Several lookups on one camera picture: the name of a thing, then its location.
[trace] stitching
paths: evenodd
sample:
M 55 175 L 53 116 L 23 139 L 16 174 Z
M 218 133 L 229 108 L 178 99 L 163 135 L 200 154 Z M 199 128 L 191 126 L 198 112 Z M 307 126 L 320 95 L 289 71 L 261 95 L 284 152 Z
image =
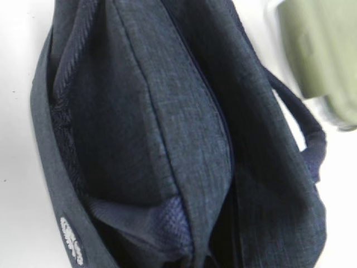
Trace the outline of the stitching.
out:
M 167 150 L 167 146 L 166 146 L 166 141 L 165 141 L 165 138 L 164 138 L 163 132 L 162 132 L 162 127 L 161 127 L 160 122 L 159 122 L 159 120 L 158 120 L 158 116 L 157 116 L 156 109 L 155 109 L 155 107 L 154 107 L 154 105 L 153 105 L 153 99 L 152 99 L 152 95 L 151 95 L 151 91 L 150 91 L 150 87 L 149 87 L 148 80 L 147 80 L 147 78 L 146 78 L 146 76 L 145 76 L 145 74 L 144 74 L 144 71 L 143 71 L 143 69 L 142 69 L 140 63 L 139 63 L 139 60 L 138 60 L 138 58 L 137 58 L 137 55 L 136 55 L 135 52 L 134 52 L 133 44 L 132 44 L 132 42 L 131 42 L 131 40 L 130 40 L 129 33 L 128 33 L 128 31 L 127 31 L 127 28 L 125 27 L 124 21 L 122 20 L 122 18 L 121 18 L 121 16 L 120 16 L 119 9 L 118 9 L 118 7 L 117 7 L 117 5 L 116 5 L 116 3 L 115 3 L 114 0 L 112 0 L 111 2 L 112 2 L 112 5 L 113 5 L 114 8 L 115 8 L 115 11 L 116 11 L 117 15 L 118 15 L 118 19 L 120 20 L 120 22 L 121 22 L 121 24 L 122 24 L 122 26 L 123 26 L 123 28 L 124 28 L 124 33 L 125 33 L 125 36 L 126 36 L 126 38 L 127 38 L 127 40 L 128 40 L 129 47 L 130 47 L 130 50 L 131 50 L 131 52 L 132 52 L 132 55 L 133 55 L 133 57 L 134 57 L 134 59 L 135 59 L 135 61 L 136 61 L 136 63 L 137 63 L 137 66 L 138 66 L 138 68 L 139 68 L 139 70 L 140 70 L 140 73 L 141 73 L 141 75 L 142 75 L 142 77 L 143 77 L 143 79 L 144 79 L 144 81 L 145 81 L 145 83 L 146 83 L 146 87 L 147 87 L 147 90 L 148 90 L 148 95 L 149 95 L 149 99 L 150 99 L 151 108 L 152 108 L 153 114 L 154 114 L 154 116 L 155 116 L 155 120 L 156 120 L 156 123 L 157 123 L 158 131 L 159 131 L 159 133 L 160 133 L 160 138 L 161 138 L 163 147 L 164 147 L 164 149 L 165 149 L 165 154 L 166 154 L 167 161 L 168 161 L 168 165 L 169 165 L 169 168 L 170 168 L 170 173 L 171 173 L 171 175 L 172 175 L 173 182 L 175 183 L 175 186 L 176 186 L 178 192 L 180 193 L 180 198 L 183 200 L 182 206 L 183 206 L 183 208 L 184 208 L 184 210 L 185 210 L 185 214 L 187 215 L 188 213 L 187 213 L 186 203 L 184 202 L 184 198 L 182 198 L 182 196 L 183 196 L 182 191 L 181 191 L 181 189 L 180 189 L 180 187 L 179 187 L 179 185 L 178 185 L 178 183 L 177 183 L 177 181 L 176 181 L 175 172 L 174 172 L 174 170 L 173 170 L 172 163 L 171 163 L 171 159 L 170 159 L 170 156 L 169 156 L 169 154 L 168 154 L 168 150 Z M 190 237 L 191 237 L 192 244 L 194 244 L 194 240 L 193 240 L 193 238 L 192 238 L 192 233 L 191 233 L 191 230 L 192 230 L 192 228 L 191 228 L 191 223 L 190 223 L 190 221 L 187 220 L 187 218 L 186 218 L 186 221 L 187 221 L 187 224 L 188 224 L 188 226 L 189 226 L 189 232 L 190 232 Z M 194 248 L 195 248 L 195 247 L 193 246 L 193 247 L 192 247 L 192 255 L 193 255 L 193 256 L 194 256 L 194 251 L 195 251 Z
M 209 93 L 209 84 L 207 82 L 207 84 L 204 82 L 204 78 L 201 76 L 201 74 L 199 73 L 199 71 L 197 70 L 197 67 L 195 66 L 194 62 L 193 62 L 193 55 L 190 54 L 189 49 L 186 47 L 186 45 L 184 45 L 184 41 L 182 40 L 183 37 L 181 37 L 180 35 L 180 31 L 179 29 L 177 29 L 176 24 L 174 22 L 174 19 L 171 16 L 171 13 L 169 12 L 166 4 L 164 3 L 163 0 L 160 0 L 161 4 L 163 5 L 169 20 L 171 21 L 171 24 L 169 25 L 171 32 L 173 33 L 173 36 L 176 38 L 177 43 L 180 45 L 181 49 L 183 49 L 183 51 L 186 52 L 185 56 L 188 59 L 188 63 L 189 66 L 191 68 L 192 73 L 194 74 L 196 81 L 198 83 L 200 83 L 201 87 L 202 87 L 202 91 L 205 94 L 206 100 L 208 101 L 210 107 L 215 111 L 214 116 L 216 121 L 218 122 L 219 130 L 220 130 L 220 134 L 222 137 L 225 138 L 226 143 L 229 145 L 230 143 L 230 138 L 228 137 L 228 134 L 226 134 L 226 131 L 224 130 L 224 123 L 223 123 L 223 119 L 221 118 L 220 112 L 218 111 L 218 108 L 215 104 L 215 102 L 213 101 L 213 97 L 211 96 L 211 94 Z M 230 162 L 230 149 L 228 150 L 227 154 L 226 154 L 226 159 L 228 160 L 228 162 Z

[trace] bag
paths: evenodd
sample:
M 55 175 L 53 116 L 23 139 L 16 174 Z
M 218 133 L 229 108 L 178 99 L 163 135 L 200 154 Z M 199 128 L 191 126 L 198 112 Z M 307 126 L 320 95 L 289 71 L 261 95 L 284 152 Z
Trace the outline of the bag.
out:
M 325 134 L 230 0 L 57 0 L 31 111 L 72 267 L 302 268 L 324 247 Z

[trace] white surface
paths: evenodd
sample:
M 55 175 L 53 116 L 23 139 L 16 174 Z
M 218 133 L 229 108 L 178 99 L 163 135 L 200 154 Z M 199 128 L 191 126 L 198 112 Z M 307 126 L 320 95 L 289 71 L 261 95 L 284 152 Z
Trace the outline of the white surface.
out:
M 291 85 L 264 16 L 265 2 L 236 0 L 235 4 L 262 61 Z M 1 268 L 70 268 L 45 187 L 29 109 L 31 81 L 53 9 L 54 0 L 0 1 Z M 308 105 L 321 119 L 315 102 Z M 303 148 L 294 120 L 286 115 Z M 339 133 L 322 124 L 329 145 L 318 188 L 327 208 L 328 239 L 318 267 L 357 267 L 357 131 Z

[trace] zipper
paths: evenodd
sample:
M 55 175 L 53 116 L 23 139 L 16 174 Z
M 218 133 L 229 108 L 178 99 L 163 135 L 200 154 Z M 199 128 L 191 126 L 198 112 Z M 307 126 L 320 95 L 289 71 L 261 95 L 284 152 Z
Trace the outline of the zipper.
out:
M 184 47 L 186 48 L 186 51 L 189 54 L 191 61 L 193 62 L 194 66 L 196 67 L 196 70 L 199 72 L 199 75 L 201 76 L 201 79 L 203 80 L 206 88 L 208 89 L 208 92 L 209 92 L 209 94 L 211 96 L 211 99 L 212 99 L 212 101 L 213 101 L 213 103 L 214 103 L 214 105 L 215 105 L 215 107 L 216 107 L 216 109 L 218 111 L 219 117 L 221 119 L 221 123 L 223 125 L 224 133 L 225 133 L 226 139 L 228 141 L 229 158 L 230 158 L 230 163 L 231 163 L 230 177 L 231 177 L 231 181 L 233 181 L 234 180 L 234 174 L 235 174 L 235 158 L 234 158 L 234 151 L 233 151 L 233 143 L 232 143 L 232 140 L 231 140 L 231 135 L 230 135 L 230 132 L 229 132 L 228 124 L 227 124 L 227 121 L 225 119 L 225 116 L 224 116 L 224 113 L 222 111 L 222 108 L 221 108 L 221 106 L 220 106 L 220 104 L 219 104 L 219 102 L 217 100 L 217 97 L 216 97 L 214 91 L 212 90 L 210 84 L 208 83 L 205 75 L 202 73 L 202 70 L 201 70 L 198 62 L 196 61 L 195 57 L 193 56 L 192 51 L 190 50 L 190 47 L 188 46 L 188 44 L 186 42 L 186 39 L 184 38 L 180 28 L 178 27 L 178 25 L 177 25 L 173 15 L 172 15 L 172 13 L 170 12 L 169 8 L 167 8 L 165 1 L 161 0 L 161 3 L 164 6 L 168 16 L 170 17 L 171 22 L 173 23 L 173 25 L 174 25 L 174 27 L 175 27 L 175 29 L 176 29 L 181 41 L 182 41 Z

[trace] logo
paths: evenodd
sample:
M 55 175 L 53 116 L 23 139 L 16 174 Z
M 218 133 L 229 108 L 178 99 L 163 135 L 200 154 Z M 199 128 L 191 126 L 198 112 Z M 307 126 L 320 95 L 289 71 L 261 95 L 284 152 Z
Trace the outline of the logo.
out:
M 80 247 L 80 242 L 78 241 L 71 225 L 69 225 L 67 219 L 65 217 L 60 218 L 62 234 L 66 240 L 67 247 L 72 253 L 72 257 L 75 259 L 79 266 L 84 265 L 83 260 L 83 251 Z

